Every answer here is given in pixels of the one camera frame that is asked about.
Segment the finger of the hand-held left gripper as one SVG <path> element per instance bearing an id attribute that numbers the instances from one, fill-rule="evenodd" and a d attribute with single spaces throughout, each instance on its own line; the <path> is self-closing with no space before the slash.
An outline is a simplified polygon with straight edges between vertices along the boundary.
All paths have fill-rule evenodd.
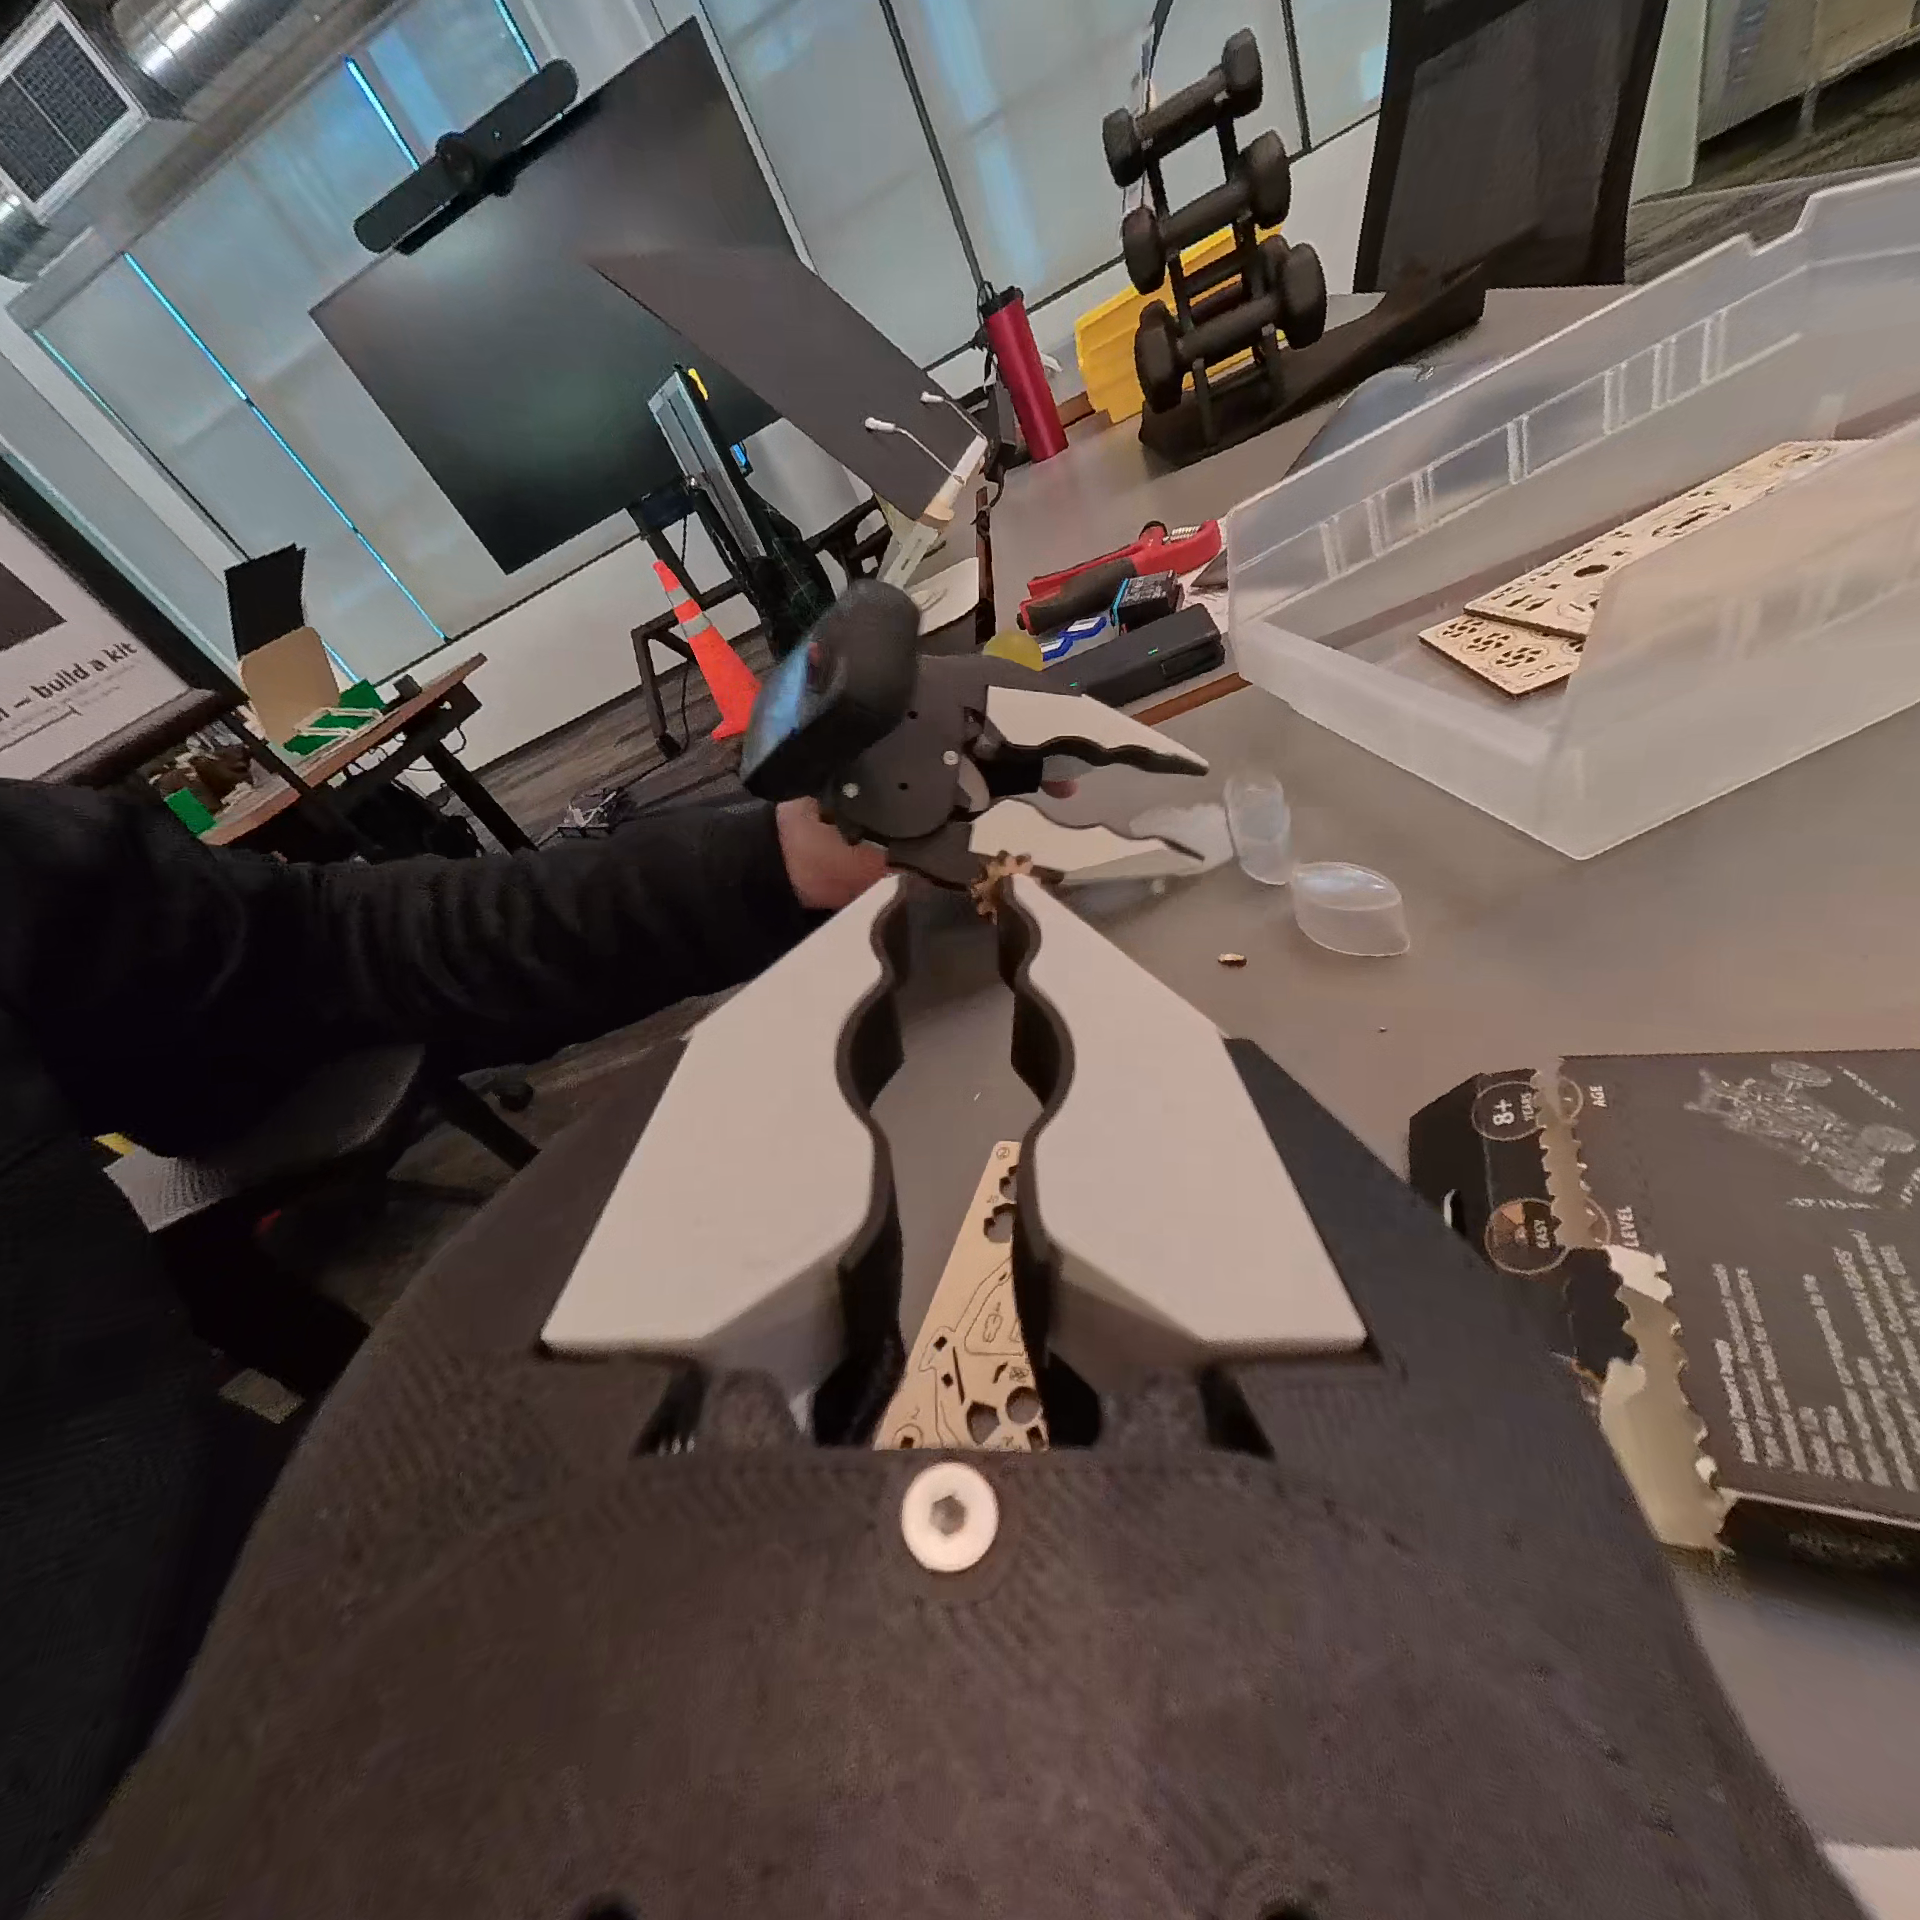
<path id="1" fill-rule="evenodd" d="M 1068 826 L 1030 801 L 997 801 L 967 826 L 967 851 L 988 873 L 1026 873 L 1069 886 L 1183 880 L 1208 870 L 1205 854 L 1164 834 L 1132 834 L 1103 824 Z"/>
<path id="2" fill-rule="evenodd" d="M 1039 794 L 1050 762 L 1127 767 L 1201 778 L 1208 762 L 1172 736 L 1102 702 L 1044 688 L 989 688 L 976 735 L 976 794 L 1007 801 Z"/>

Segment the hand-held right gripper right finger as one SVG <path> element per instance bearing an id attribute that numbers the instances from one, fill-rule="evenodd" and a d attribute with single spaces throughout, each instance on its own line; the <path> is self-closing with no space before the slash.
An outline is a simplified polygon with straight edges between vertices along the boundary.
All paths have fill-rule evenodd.
<path id="1" fill-rule="evenodd" d="M 1036 880 L 999 890 L 1023 1330 L 1077 1375 L 1340 1359 L 1359 1313 L 1222 1032 Z"/>

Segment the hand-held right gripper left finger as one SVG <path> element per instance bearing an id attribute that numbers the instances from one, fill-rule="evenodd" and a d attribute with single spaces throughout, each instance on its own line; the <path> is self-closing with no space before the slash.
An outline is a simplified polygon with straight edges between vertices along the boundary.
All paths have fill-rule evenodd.
<path id="1" fill-rule="evenodd" d="M 874 882 L 687 1035 L 542 1345 L 765 1375 L 866 1446 L 901 1382 L 902 1232 L 872 1102 L 902 1063 L 905 890 Z"/>

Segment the clear plastic capsule half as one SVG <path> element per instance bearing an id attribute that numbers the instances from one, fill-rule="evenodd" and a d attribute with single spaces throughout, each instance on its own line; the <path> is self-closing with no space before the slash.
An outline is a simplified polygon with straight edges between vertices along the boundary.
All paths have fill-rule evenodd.
<path id="1" fill-rule="evenodd" d="M 1289 887 L 1298 863 L 1282 783 L 1269 774 L 1238 770 L 1226 776 L 1220 803 L 1238 871 L 1264 887 Z"/>
<path id="2" fill-rule="evenodd" d="M 1401 890 L 1378 871 L 1344 859 L 1300 863 L 1289 880 L 1303 937 L 1328 954 L 1399 958 L 1410 952 Z"/>

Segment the person's left forearm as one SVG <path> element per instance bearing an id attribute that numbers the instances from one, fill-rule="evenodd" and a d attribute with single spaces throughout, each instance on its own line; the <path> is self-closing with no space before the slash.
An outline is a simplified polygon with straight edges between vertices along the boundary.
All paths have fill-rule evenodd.
<path id="1" fill-rule="evenodd" d="M 207 848 L 157 806 L 5 783 L 5 1032 L 85 1136 L 197 1153 L 322 1059 L 532 1065 L 730 991 L 826 914 L 765 803 L 380 864 Z"/>

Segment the wooden parts sheet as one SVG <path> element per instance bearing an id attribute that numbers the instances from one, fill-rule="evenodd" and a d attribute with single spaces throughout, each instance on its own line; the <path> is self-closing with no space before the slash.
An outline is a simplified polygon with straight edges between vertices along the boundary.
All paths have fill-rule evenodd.
<path id="1" fill-rule="evenodd" d="M 988 1156 L 967 1216 L 908 1345 L 880 1415 L 874 1449 L 1049 1449 L 1037 1372 L 1017 1311 L 1015 1224 L 1020 1140 Z"/>
<path id="2" fill-rule="evenodd" d="M 1567 684 L 1586 648 L 1584 636 L 1471 611 L 1420 630 L 1416 641 L 1508 699 Z"/>
<path id="3" fill-rule="evenodd" d="M 1650 559 L 1789 486 L 1800 471 L 1823 467 L 1855 449 L 1855 440 L 1783 441 L 1717 473 L 1685 494 L 1597 535 L 1565 556 L 1471 599 L 1464 615 L 1487 617 L 1528 633 L 1584 641 L 1605 586 L 1634 560 Z"/>

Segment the black model kit box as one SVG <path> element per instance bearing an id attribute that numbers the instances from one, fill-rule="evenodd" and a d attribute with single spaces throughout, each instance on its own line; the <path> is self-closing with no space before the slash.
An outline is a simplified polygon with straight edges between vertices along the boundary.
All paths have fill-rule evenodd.
<path id="1" fill-rule="evenodd" d="M 1565 1056 L 1408 1123 L 1653 1537 L 1916 1588 L 1917 1055 Z"/>

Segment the person's left hand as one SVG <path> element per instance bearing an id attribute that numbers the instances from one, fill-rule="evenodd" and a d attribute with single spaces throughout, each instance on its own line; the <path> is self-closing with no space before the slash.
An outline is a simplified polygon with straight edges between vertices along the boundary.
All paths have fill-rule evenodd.
<path id="1" fill-rule="evenodd" d="M 785 880 L 807 912 L 833 914 L 890 873 L 882 848 L 849 843 L 816 801 L 780 803 L 774 828 Z"/>

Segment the black power bank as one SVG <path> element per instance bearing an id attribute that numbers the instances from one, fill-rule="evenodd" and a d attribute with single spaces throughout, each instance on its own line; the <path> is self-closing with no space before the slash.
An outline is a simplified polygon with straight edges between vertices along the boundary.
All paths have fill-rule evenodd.
<path id="1" fill-rule="evenodd" d="M 1157 702 L 1224 665 L 1224 642 L 1207 604 L 1189 604 L 1132 631 L 1077 642 L 1042 667 L 1049 691 L 1090 697 L 1110 708 Z"/>

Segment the orange traffic cone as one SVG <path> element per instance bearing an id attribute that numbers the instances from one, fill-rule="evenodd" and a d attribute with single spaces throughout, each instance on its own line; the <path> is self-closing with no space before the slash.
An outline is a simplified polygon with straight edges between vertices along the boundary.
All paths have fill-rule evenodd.
<path id="1" fill-rule="evenodd" d="M 656 578 L 669 604 L 676 638 L 687 650 L 689 663 L 700 671 L 718 711 L 710 731 L 716 740 L 743 738 L 749 729 L 751 708 L 760 684 L 744 665 L 736 648 L 710 624 L 709 615 L 686 593 L 680 576 L 665 560 L 654 560 Z"/>

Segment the black dumbbell rack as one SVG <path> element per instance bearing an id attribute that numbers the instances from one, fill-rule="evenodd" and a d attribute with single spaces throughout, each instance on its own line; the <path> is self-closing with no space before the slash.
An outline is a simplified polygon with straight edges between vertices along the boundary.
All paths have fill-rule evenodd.
<path id="1" fill-rule="evenodd" d="M 1142 182 L 1119 190 L 1127 194 L 1125 214 L 1148 201 L 1157 210 L 1174 210 L 1222 186 L 1226 162 L 1253 145 L 1238 145 L 1237 123 L 1201 134 L 1172 156 L 1149 162 Z M 1284 225 L 1253 231 L 1246 223 L 1181 252 L 1178 263 L 1168 268 L 1177 321 L 1196 321 L 1201 298 L 1233 278 L 1257 283 L 1257 248 L 1270 236 L 1287 240 Z M 1350 362 L 1350 345 L 1330 338 L 1328 330 L 1312 347 L 1287 347 L 1265 332 L 1253 352 L 1191 372 L 1174 408 L 1158 415 L 1142 408 L 1140 444 L 1164 464 L 1191 464 L 1322 403 L 1353 379 Z"/>

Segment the red tube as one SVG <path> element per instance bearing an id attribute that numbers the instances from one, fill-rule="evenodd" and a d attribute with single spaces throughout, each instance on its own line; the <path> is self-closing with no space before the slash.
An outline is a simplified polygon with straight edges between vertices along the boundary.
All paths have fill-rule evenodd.
<path id="1" fill-rule="evenodd" d="M 1068 449 L 1064 427 L 1049 387 L 1046 360 L 1026 316 L 1023 294 L 1017 286 L 981 283 L 976 321 L 981 351 L 1012 403 L 1026 460 L 1044 464 L 1057 458 Z"/>

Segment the yellow plastic bin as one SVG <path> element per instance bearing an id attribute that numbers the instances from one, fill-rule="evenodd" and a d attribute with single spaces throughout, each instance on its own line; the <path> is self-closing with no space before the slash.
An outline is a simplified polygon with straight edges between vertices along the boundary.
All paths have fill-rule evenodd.
<path id="1" fill-rule="evenodd" d="M 1073 323 L 1071 347 L 1087 409 L 1110 426 L 1137 419 L 1144 406 L 1135 370 L 1135 332 L 1153 302 L 1172 311 L 1170 283 L 1148 296 L 1127 286 Z"/>

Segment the black flat panel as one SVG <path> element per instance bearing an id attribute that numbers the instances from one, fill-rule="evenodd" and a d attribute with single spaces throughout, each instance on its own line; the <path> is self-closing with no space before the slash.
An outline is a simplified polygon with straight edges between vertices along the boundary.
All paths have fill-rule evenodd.
<path id="1" fill-rule="evenodd" d="M 988 446 L 970 416 L 793 255 L 676 248 L 590 263 L 905 520 L 944 532 L 969 505 Z"/>

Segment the dark desk chair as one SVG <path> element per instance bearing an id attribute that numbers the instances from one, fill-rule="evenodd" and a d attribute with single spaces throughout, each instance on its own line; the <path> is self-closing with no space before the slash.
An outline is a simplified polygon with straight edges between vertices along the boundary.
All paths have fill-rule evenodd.
<path id="1" fill-rule="evenodd" d="M 263 1232 L 279 1211 L 338 1184 L 381 1180 L 431 1123 L 522 1169 L 537 1147 L 511 1118 L 535 1097 L 520 1068 L 461 1078 L 422 1048 L 372 1048 L 312 1070 L 204 1156 L 134 1146 L 104 1174 L 194 1305 L 216 1328 L 250 1334 L 319 1307 L 264 1251 Z"/>

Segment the black dumbbell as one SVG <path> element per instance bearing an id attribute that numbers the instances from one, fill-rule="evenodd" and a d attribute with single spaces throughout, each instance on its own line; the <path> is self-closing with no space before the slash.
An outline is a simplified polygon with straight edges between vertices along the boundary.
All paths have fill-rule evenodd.
<path id="1" fill-rule="evenodd" d="M 1178 323 L 1149 299 L 1135 324 L 1135 377 L 1144 411 L 1166 411 L 1183 394 L 1186 377 L 1253 352 L 1265 332 L 1287 347 L 1312 347 L 1328 330 L 1328 281 L 1313 248 L 1282 236 L 1260 243 L 1255 283 L 1233 278 L 1196 307 L 1196 321 Z"/>
<path id="2" fill-rule="evenodd" d="M 1102 122 L 1102 152 L 1117 187 L 1144 179 L 1148 166 L 1172 156 L 1191 139 L 1257 110 L 1264 99 L 1264 66 L 1253 30 L 1222 41 L 1220 59 L 1200 80 L 1170 92 L 1142 110 L 1114 108 Z"/>
<path id="3" fill-rule="evenodd" d="M 1174 210 L 1151 201 L 1128 208 L 1119 219 L 1119 255 L 1140 298 L 1153 296 L 1181 252 L 1237 225 L 1270 231 L 1284 225 L 1290 207 L 1290 169 L 1282 136 L 1265 131 L 1233 160 L 1220 186 Z"/>

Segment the wooden side table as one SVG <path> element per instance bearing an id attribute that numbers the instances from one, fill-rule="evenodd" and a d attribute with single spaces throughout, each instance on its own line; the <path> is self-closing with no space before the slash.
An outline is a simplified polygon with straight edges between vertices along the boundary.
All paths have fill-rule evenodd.
<path id="1" fill-rule="evenodd" d="M 484 848 L 528 851 L 519 826 L 484 780 L 457 755 L 480 713 L 473 676 L 481 656 L 431 681 L 404 680 L 390 704 L 317 711 L 282 746 L 264 740 L 237 713 L 223 720 L 247 783 L 216 807 L 188 790 L 166 796 L 181 828 L 207 848 L 250 848 L 276 857 L 368 863 L 431 851 L 463 822 L 454 856 Z"/>

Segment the large black screen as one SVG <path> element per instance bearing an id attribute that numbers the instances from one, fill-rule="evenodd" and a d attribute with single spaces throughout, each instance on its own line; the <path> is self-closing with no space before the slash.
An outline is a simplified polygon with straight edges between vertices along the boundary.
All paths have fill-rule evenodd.
<path id="1" fill-rule="evenodd" d="M 492 562 L 514 575 L 678 478 L 652 415 L 673 368 L 701 377 L 725 444 L 777 420 L 712 347 L 592 265 L 680 249 L 796 256 L 694 18 L 311 319 Z"/>

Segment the clear plastic storage bin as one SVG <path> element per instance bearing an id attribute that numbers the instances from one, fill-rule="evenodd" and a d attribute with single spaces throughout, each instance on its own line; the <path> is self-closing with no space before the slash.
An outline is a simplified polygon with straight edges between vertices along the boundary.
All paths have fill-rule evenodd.
<path id="1" fill-rule="evenodd" d="M 1354 396 L 1224 520 L 1237 672 L 1569 857 L 1916 707 L 1916 167 L 1501 360 Z M 1605 586 L 1508 699 L 1416 631 L 1783 441 L 1858 441 Z"/>

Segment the open cardboard box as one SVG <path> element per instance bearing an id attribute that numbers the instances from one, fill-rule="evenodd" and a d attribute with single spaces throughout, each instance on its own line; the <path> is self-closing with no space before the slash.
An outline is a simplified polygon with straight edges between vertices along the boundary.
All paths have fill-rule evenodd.
<path id="1" fill-rule="evenodd" d="M 335 708 L 342 686 L 322 636 L 300 627 L 240 655 L 237 680 L 257 731 L 282 750 L 319 713 Z"/>

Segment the person's black clothing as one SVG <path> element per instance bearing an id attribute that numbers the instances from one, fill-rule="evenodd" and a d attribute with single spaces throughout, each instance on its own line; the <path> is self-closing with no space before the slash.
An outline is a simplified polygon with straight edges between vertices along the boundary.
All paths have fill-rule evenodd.
<path id="1" fill-rule="evenodd" d="M 153 1238 L 5 1032 L 5 1916 L 143 1746 L 287 1449 L 223 1398 Z"/>

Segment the ceiling air vent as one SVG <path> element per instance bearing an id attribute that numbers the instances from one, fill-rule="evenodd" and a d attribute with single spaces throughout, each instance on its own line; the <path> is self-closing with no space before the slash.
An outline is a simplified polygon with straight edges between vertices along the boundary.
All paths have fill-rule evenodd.
<path id="1" fill-rule="evenodd" d="M 149 123 L 141 100 L 65 6 L 36 6 L 5 36 L 5 204 L 46 223 Z"/>

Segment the red handled tool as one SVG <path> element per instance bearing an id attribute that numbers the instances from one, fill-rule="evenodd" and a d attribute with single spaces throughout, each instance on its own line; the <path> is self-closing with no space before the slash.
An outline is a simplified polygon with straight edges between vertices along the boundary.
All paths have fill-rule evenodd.
<path id="1" fill-rule="evenodd" d="M 1127 546 L 1030 578 L 1017 624 L 1032 636 L 1055 633 L 1078 617 L 1108 608 L 1117 591 L 1134 578 L 1164 571 L 1178 580 L 1193 576 L 1217 559 L 1220 546 L 1217 520 L 1172 529 L 1153 520 Z"/>

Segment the framed wall poster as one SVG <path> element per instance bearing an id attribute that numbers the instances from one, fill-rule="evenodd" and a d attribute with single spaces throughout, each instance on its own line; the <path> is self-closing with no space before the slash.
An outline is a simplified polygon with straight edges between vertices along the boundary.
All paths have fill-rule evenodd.
<path id="1" fill-rule="evenodd" d="M 2 776 L 104 786 L 237 713 L 240 686 L 12 464 Z"/>

